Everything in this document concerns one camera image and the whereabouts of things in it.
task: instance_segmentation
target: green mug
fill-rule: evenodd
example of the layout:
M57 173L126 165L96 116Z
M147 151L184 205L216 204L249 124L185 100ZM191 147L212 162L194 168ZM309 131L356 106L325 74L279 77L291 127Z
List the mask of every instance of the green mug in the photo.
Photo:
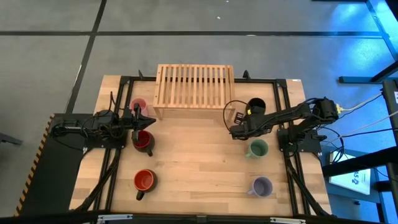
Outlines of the green mug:
M267 152L268 144L264 140L256 139L250 143L246 157L260 158L265 156Z

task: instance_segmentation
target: mug handle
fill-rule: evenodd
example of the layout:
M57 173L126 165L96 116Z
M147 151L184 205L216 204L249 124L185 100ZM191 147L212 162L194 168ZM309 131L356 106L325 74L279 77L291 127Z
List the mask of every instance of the mug handle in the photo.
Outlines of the mug handle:
M149 155L149 157L152 157L154 154L152 153L152 150L149 149L149 147L147 147L147 153Z
M145 195L145 192L139 190L139 191L137 192L137 197L136 197L136 199L137 199L137 200L141 200L141 199L144 197L144 195Z

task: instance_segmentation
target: yellow and black hazard tape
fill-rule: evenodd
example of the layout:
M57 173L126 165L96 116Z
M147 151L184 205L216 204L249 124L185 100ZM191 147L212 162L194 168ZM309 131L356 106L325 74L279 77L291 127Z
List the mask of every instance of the yellow and black hazard tape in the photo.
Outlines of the yellow and black hazard tape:
M16 208L16 212L14 214L15 217L18 217L20 212L21 212L21 210L22 210L22 206L23 206L23 204L25 202L25 197L26 197L26 195L27 195L27 193L29 191L30 183L33 180L33 176L35 174L35 170L36 170L37 164L39 163L40 156L42 155L42 150L44 148L44 143L45 143L45 140L47 139L47 135L49 134L49 127L51 125L53 117L54 117L54 114L50 116L50 119L47 122L47 125L45 127L45 131L43 133L42 140L40 141L39 149L36 152L35 159L33 160L33 165L30 168L29 175L27 176L27 180L25 182L25 187L22 190L22 195L19 197L19 201L18 201L18 205L17 205L17 208Z

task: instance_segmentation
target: purple mug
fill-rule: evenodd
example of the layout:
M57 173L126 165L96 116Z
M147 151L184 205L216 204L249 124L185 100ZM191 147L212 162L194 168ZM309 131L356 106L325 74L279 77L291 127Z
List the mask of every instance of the purple mug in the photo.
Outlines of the purple mug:
M253 181L251 190L248 194L257 195L257 197L268 197L272 193L272 182L267 177L258 177Z

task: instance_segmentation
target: red mug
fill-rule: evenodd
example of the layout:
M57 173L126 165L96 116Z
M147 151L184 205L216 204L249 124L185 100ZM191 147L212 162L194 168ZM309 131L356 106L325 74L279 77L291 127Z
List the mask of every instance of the red mug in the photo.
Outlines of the red mug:
M144 99L142 98L135 98L130 102L130 109L131 109L131 113L135 114L134 112L134 105L138 103L139 107L141 108L141 115L143 116L148 116L149 112L148 112L148 106L147 103L145 102Z
M157 185L157 176L154 171L144 169L138 171L134 177L134 186L138 190L137 200L141 200L145 193L152 191Z
M155 138L148 131L138 132L138 141L134 140L134 132L131 136L132 144L139 152L146 152L149 156L153 156L152 150L155 147Z

